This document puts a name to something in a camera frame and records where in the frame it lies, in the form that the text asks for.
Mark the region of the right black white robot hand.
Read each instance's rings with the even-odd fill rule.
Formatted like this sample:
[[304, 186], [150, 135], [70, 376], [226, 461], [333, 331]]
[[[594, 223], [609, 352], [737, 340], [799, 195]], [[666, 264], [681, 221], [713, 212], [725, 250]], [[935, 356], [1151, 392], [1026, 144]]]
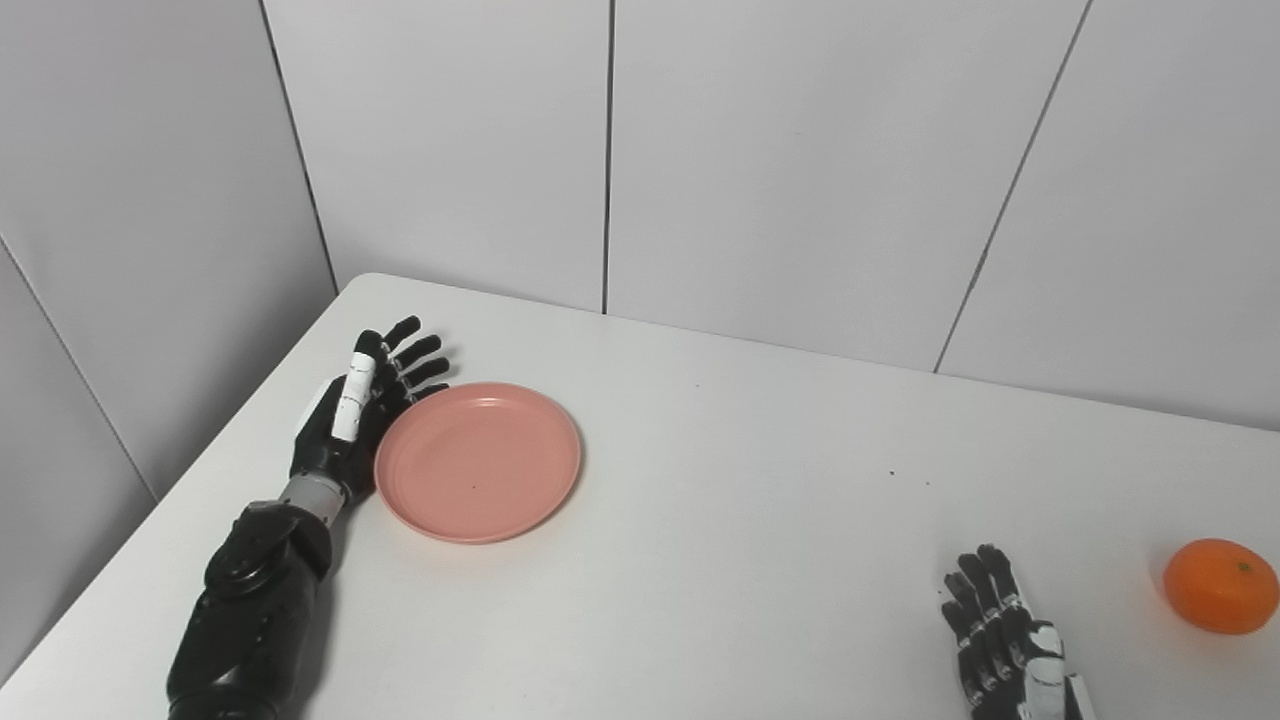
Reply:
[[1094, 719], [1084, 678], [1068, 669], [1062, 637], [1036, 618], [1007, 555], [982, 544], [943, 577], [940, 611], [954, 633], [957, 679], [973, 719]]

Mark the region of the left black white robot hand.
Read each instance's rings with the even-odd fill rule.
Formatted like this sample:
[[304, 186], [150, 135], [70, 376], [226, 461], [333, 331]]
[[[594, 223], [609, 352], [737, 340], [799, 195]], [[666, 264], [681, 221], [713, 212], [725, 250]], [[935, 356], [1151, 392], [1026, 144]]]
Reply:
[[390, 425], [413, 405], [449, 386], [442, 338], [426, 334], [410, 315], [380, 333], [356, 340], [346, 374], [317, 396], [294, 438], [291, 479], [306, 478], [337, 489], [343, 505], [358, 503], [374, 488], [374, 460]]

